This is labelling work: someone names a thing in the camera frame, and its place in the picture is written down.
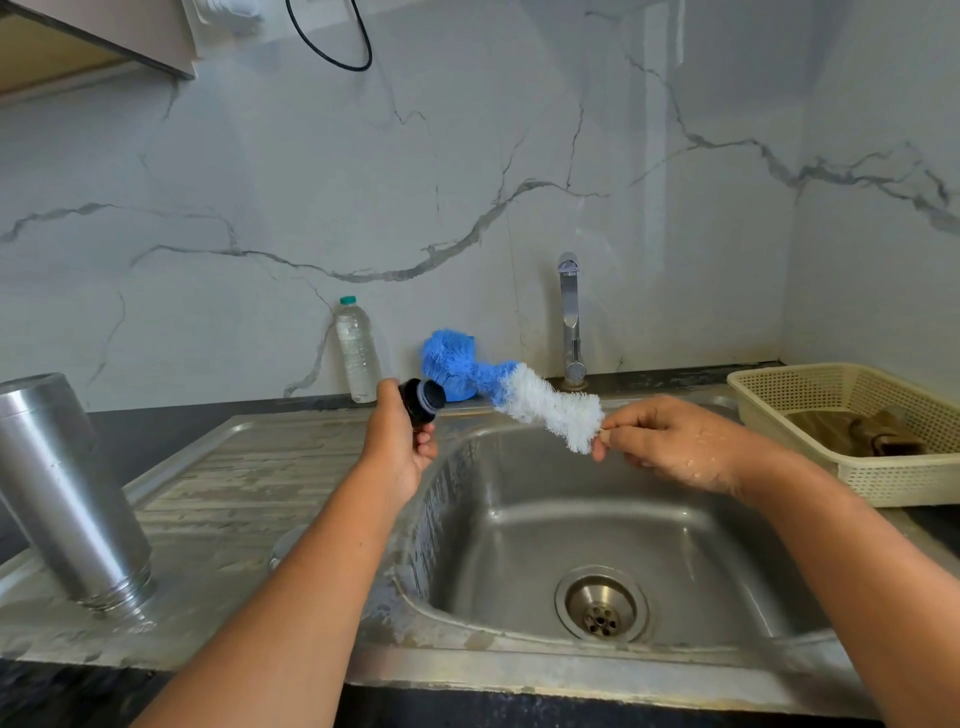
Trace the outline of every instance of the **countertop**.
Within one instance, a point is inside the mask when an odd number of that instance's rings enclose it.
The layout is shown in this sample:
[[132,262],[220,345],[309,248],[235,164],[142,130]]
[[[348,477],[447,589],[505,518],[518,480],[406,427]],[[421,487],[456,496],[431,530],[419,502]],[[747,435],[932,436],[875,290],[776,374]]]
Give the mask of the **countertop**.
[[[710,367],[598,376],[603,394],[676,389],[720,383],[750,366]],[[264,414],[356,406],[346,397],[259,400],[149,410],[94,413],[115,470],[126,482],[237,414]],[[960,546],[957,508],[910,509],[911,517],[954,552]],[[19,548],[18,534],[0,540],[0,557]],[[15,655],[3,655],[12,658]],[[131,668],[61,666],[0,659],[0,726],[128,725],[170,679],[167,672]],[[534,694],[358,688],[346,686],[338,725],[657,725],[799,726],[868,725],[871,721],[691,711]]]

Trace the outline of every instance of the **water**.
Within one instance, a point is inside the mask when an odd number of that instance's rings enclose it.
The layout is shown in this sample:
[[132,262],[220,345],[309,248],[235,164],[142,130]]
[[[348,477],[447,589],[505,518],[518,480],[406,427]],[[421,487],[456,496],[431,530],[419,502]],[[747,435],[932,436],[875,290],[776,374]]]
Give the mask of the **water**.
[[337,309],[336,328],[340,349],[344,353],[344,365],[347,367],[350,396],[355,402],[376,401],[376,383],[382,376],[370,318],[356,303],[341,300],[341,306]]

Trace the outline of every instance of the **plastic basket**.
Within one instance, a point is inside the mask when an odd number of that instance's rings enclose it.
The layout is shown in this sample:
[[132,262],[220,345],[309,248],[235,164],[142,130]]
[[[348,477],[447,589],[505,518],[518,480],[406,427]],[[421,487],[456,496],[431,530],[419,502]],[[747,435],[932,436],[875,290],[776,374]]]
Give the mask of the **plastic basket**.
[[[960,503],[960,407],[858,364],[808,364],[734,372],[740,419],[805,455],[874,506]],[[785,415],[809,409],[874,415],[898,405],[928,455],[850,457],[821,445]]]

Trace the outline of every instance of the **brown cloth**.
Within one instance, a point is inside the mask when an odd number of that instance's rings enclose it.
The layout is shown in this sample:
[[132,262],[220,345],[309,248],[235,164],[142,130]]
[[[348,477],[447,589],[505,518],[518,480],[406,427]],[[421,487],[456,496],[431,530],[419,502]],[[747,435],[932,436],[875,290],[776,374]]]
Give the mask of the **brown cloth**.
[[807,410],[794,412],[786,418],[821,445],[841,455],[926,454],[923,441],[907,429],[901,417],[886,409],[881,409],[873,417],[855,412]]

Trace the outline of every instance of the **faucet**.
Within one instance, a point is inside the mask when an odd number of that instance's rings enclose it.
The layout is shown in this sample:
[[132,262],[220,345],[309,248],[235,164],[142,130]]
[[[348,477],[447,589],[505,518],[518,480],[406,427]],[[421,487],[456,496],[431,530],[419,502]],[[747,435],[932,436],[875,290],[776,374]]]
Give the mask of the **faucet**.
[[567,391],[587,386],[587,367],[580,360],[580,304],[577,301],[577,274],[580,265],[573,253],[560,256],[560,299],[564,310],[564,385]]

